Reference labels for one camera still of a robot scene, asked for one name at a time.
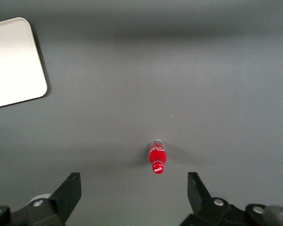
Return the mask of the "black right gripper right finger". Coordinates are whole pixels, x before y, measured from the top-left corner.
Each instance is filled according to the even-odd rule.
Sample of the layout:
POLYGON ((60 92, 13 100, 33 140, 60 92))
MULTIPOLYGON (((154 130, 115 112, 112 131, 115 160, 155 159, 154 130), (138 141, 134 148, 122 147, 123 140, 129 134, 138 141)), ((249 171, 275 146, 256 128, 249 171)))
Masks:
POLYGON ((194 214, 199 214, 205 208, 212 207, 213 213, 217 209, 229 212, 231 205, 222 198, 212 197, 197 172, 188 173, 187 196, 194 214))

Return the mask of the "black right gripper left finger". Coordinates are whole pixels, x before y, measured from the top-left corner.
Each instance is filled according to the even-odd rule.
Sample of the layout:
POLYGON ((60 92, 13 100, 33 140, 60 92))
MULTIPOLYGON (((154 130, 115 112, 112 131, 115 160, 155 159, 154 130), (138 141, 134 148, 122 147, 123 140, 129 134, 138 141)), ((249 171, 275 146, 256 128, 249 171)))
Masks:
POLYGON ((81 196, 81 175, 79 172, 73 172, 49 197, 62 224, 65 225, 81 196))

